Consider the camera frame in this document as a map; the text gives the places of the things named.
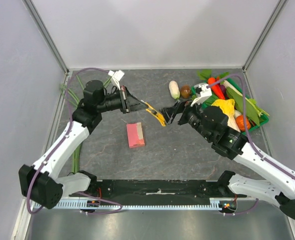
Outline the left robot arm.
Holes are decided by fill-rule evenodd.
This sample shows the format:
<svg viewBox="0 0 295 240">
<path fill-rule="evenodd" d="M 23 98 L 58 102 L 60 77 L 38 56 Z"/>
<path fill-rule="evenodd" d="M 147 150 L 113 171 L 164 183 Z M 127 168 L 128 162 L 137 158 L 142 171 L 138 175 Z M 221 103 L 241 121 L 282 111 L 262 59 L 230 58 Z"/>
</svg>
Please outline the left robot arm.
<svg viewBox="0 0 295 240">
<path fill-rule="evenodd" d="M 87 139 L 102 120 L 102 114 L 120 110 L 127 114 L 145 110 L 148 105 L 133 96 L 126 86 L 108 93 L 100 80 L 86 83 L 83 98 L 72 113 L 62 134 L 31 166 L 24 164 L 18 171 L 20 189 L 28 201 L 54 208 L 62 197 L 82 192 L 91 197 L 97 192 L 96 177 L 85 171 L 59 177 L 76 148 Z"/>
</svg>

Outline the yellow utility knife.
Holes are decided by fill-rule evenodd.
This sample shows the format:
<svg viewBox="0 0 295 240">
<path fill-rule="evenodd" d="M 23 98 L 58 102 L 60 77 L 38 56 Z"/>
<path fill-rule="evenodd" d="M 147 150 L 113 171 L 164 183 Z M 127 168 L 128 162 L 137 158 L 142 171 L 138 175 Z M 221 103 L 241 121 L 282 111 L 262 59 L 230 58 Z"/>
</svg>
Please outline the yellow utility knife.
<svg viewBox="0 0 295 240">
<path fill-rule="evenodd" d="M 151 114 L 153 117 L 155 117 L 158 122 L 161 124 L 162 127 L 165 127 L 167 124 L 166 124 L 166 120 L 164 118 L 164 116 L 159 112 L 157 111 L 156 109 L 154 109 L 149 103 L 147 103 L 146 101 L 143 101 L 141 100 L 141 102 L 143 104 L 146 105 L 146 111 Z"/>
</svg>

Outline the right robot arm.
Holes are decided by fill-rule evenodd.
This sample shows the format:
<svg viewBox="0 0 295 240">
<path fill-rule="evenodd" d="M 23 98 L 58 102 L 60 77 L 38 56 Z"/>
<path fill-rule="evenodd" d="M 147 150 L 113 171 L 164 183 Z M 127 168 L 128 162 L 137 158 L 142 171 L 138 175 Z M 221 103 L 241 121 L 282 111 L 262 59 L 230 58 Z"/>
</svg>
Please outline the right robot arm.
<svg viewBox="0 0 295 240">
<path fill-rule="evenodd" d="M 169 125 L 181 114 L 179 125 L 189 124 L 222 157 L 233 160 L 263 177 L 254 180 L 225 171 L 216 184 L 217 193 L 228 197 L 247 195 L 278 207 L 295 220 L 295 171 L 259 149 L 253 141 L 228 126 L 228 116 L 218 106 L 201 109 L 189 101 L 176 102 L 160 112 Z"/>
</svg>

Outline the pink express box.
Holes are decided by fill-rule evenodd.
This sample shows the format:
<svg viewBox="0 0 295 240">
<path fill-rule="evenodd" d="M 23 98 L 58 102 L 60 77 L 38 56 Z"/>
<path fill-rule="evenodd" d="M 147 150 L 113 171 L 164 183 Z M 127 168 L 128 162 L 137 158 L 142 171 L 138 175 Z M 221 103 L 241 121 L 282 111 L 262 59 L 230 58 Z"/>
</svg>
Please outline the pink express box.
<svg viewBox="0 0 295 240">
<path fill-rule="evenodd" d="M 146 145 L 141 122 L 127 124 L 126 131 L 130 149 L 144 147 Z"/>
</svg>

